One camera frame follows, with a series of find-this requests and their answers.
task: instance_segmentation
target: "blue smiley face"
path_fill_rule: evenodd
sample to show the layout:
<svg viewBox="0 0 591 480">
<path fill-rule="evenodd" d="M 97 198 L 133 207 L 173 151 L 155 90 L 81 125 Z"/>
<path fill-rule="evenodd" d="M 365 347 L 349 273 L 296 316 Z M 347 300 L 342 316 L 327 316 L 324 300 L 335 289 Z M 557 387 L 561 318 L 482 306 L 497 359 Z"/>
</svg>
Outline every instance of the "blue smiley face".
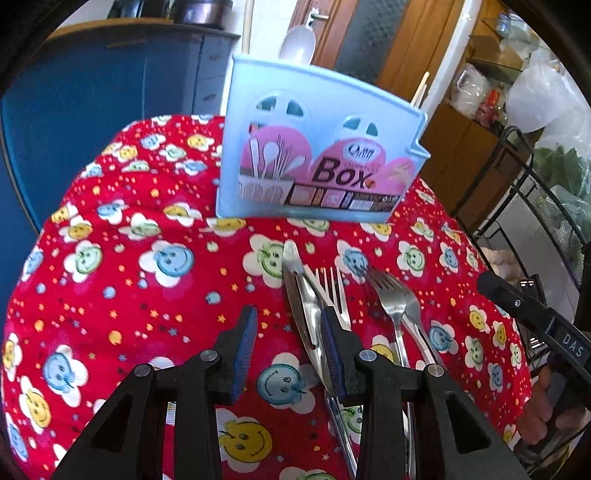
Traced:
<svg viewBox="0 0 591 480">
<path fill-rule="evenodd" d="M 120 210 L 121 206 L 117 205 L 116 203 L 105 203 L 104 205 L 99 205 L 96 208 L 96 213 L 98 213 L 101 217 L 110 217 Z"/>
<path fill-rule="evenodd" d="M 191 173 L 200 173 L 207 170 L 207 166 L 202 161 L 187 160 L 184 163 L 185 170 Z"/>
<path fill-rule="evenodd" d="M 256 381 L 259 395 L 272 405 L 298 403 L 306 381 L 291 365 L 275 364 L 265 369 Z"/>
<path fill-rule="evenodd" d="M 452 344 L 452 337 L 439 325 L 432 325 L 429 330 L 429 341 L 435 350 L 445 352 Z"/>
<path fill-rule="evenodd" d="M 343 262 L 353 275 L 363 277 L 369 267 L 369 261 L 363 253 L 358 250 L 348 249 L 343 255 Z"/>
<path fill-rule="evenodd" d="M 94 165 L 90 170 L 86 170 L 84 175 L 87 179 L 92 177 L 102 177 L 103 168 L 100 165 Z"/>
<path fill-rule="evenodd" d="M 451 248 L 446 248 L 445 253 L 443 255 L 445 258 L 445 263 L 447 265 L 449 265 L 452 268 L 457 268 L 457 257 Z"/>
<path fill-rule="evenodd" d="M 160 142 L 158 141 L 158 135 L 156 134 L 144 137 L 139 142 L 142 144 L 142 147 L 148 150 L 155 150 L 160 146 Z"/>
<path fill-rule="evenodd" d="M 25 273 L 27 275 L 33 275 L 39 266 L 43 262 L 43 252 L 35 250 L 27 258 L 27 266 L 25 267 Z"/>
<path fill-rule="evenodd" d="M 170 245 L 154 254 L 156 265 L 169 277 L 182 277 L 191 270 L 194 263 L 193 252 L 182 245 Z"/>
<path fill-rule="evenodd" d="M 43 364 L 43 378 L 54 390 L 68 393 L 72 389 L 76 375 L 66 356 L 63 353 L 54 353 Z"/>
<path fill-rule="evenodd" d="M 495 365 L 492 368 L 491 378 L 492 378 L 492 382 L 497 387 L 502 387 L 503 386 L 503 369 L 501 368 L 500 365 Z"/>
<path fill-rule="evenodd" d="M 29 452 L 27 451 L 27 447 L 21 437 L 20 432 L 12 423 L 8 423 L 8 439 L 10 440 L 10 445 L 12 445 L 12 448 L 14 448 L 18 457 L 23 462 L 26 462 L 29 458 Z"/>
</svg>

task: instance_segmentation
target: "finger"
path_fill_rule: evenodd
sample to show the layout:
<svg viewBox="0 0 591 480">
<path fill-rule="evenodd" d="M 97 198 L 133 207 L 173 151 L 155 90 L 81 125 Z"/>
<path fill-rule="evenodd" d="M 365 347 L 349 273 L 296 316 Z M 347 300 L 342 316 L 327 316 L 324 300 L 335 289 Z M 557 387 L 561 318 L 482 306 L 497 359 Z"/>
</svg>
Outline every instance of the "finger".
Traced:
<svg viewBox="0 0 591 480">
<path fill-rule="evenodd" d="M 518 419 L 519 435 L 530 445 L 535 445 L 548 433 L 546 424 L 535 415 L 522 415 Z"/>
<path fill-rule="evenodd" d="M 556 419 L 556 428 L 578 430 L 584 427 L 586 410 L 582 405 L 565 411 Z"/>
<path fill-rule="evenodd" d="M 547 422 L 552 418 L 552 406 L 548 402 L 548 397 L 542 388 L 532 391 L 532 396 L 524 408 L 527 408 L 528 411 L 535 412 L 536 416 L 543 422 Z"/>
<path fill-rule="evenodd" d="M 547 390 L 548 387 L 550 386 L 550 380 L 552 379 L 552 370 L 550 369 L 550 367 L 544 367 L 540 374 L 538 375 L 538 381 L 535 383 L 534 386 L 538 385 L 543 388 L 544 390 Z"/>
</svg>

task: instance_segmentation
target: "white wall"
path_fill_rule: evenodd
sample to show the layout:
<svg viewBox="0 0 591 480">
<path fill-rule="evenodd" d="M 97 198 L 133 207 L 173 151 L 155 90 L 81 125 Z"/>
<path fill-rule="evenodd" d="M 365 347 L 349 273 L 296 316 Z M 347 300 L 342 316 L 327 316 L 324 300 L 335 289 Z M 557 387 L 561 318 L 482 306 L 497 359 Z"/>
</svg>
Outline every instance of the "white wall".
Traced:
<svg viewBox="0 0 591 480">
<path fill-rule="evenodd" d="M 245 0 L 234 0 L 232 14 L 226 27 L 228 31 L 242 35 L 245 3 Z M 297 0 L 255 0 L 255 8 L 252 15 L 250 55 L 266 60 L 277 58 L 279 47 L 281 46 L 283 37 L 287 33 L 296 3 Z M 238 41 L 234 47 L 234 53 L 240 53 L 241 50 L 242 42 Z M 232 61 L 228 65 L 226 84 L 222 96 L 222 115 L 226 113 L 230 77 L 232 75 L 231 63 Z"/>
<path fill-rule="evenodd" d="M 65 27 L 76 23 L 107 18 L 111 5 L 113 5 L 113 0 L 89 0 L 72 13 L 60 26 Z"/>
<path fill-rule="evenodd" d="M 244 22 L 245 0 L 233 0 L 232 13 L 226 26 L 226 30 L 242 35 Z M 291 15 L 296 7 L 297 0 L 255 0 L 254 14 L 252 17 L 251 55 L 258 59 L 276 59 L 283 37 L 289 27 Z M 70 18 L 62 27 L 91 20 L 101 20 L 107 17 L 112 0 L 89 0 Z M 239 53 L 242 42 L 238 40 L 233 53 Z M 226 101 L 230 87 L 231 63 L 228 65 L 226 83 L 222 98 L 222 114 L 226 112 Z"/>
</svg>

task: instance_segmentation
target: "metal screw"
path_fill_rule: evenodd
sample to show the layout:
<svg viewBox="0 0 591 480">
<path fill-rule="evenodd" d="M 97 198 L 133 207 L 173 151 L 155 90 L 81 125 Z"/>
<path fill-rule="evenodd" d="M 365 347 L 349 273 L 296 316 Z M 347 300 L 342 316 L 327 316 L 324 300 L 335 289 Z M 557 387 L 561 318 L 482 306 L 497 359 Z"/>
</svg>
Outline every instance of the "metal screw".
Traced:
<svg viewBox="0 0 591 480">
<path fill-rule="evenodd" d="M 138 365 L 134 368 L 134 375 L 136 377 L 145 377 L 150 373 L 150 366 L 149 365 Z"/>
<path fill-rule="evenodd" d="M 427 367 L 427 372 L 429 372 L 434 377 L 442 377 L 445 373 L 445 370 L 441 365 L 431 364 Z"/>
<path fill-rule="evenodd" d="M 377 357 L 378 354 L 373 350 L 361 350 L 359 352 L 359 358 L 365 362 L 373 362 Z"/>
<path fill-rule="evenodd" d="M 199 358 L 204 362 L 213 362 L 217 358 L 217 352 L 215 350 L 204 350 L 199 354 Z"/>
</svg>

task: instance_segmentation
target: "table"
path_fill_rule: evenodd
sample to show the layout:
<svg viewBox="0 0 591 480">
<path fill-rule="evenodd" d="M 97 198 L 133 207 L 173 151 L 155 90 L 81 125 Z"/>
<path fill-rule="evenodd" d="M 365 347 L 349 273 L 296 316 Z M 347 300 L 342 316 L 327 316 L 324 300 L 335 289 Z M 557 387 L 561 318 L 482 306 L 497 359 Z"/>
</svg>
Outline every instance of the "table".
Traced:
<svg viewBox="0 0 591 480">
<path fill-rule="evenodd" d="M 384 225 L 216 219 L 223 122 L 161 116 L 128 125 L 45 223 L 9 304 L 3 350 L 10 439 L 27 475 L 51 474 L 135 365 L 182 363 L 251 304 L 258 331 L 246 387 L 234 407 L 217 410 L 225 478 L 346 479 L 281 288 L 287 239 L 312 269 L 339 270 L 353 331 L 392 360 L 392 322 L 362 271 L 369 264 L 406 282 L 446 367 L 510 441 L 531 394 L 516 325 L 476 292 L 483 261 L 428 185 L 416 179 Z M 405 344 L 422 368 L 408 335 Z M 358 444 L 358 412 L 342 415 Z"/>
</svg>

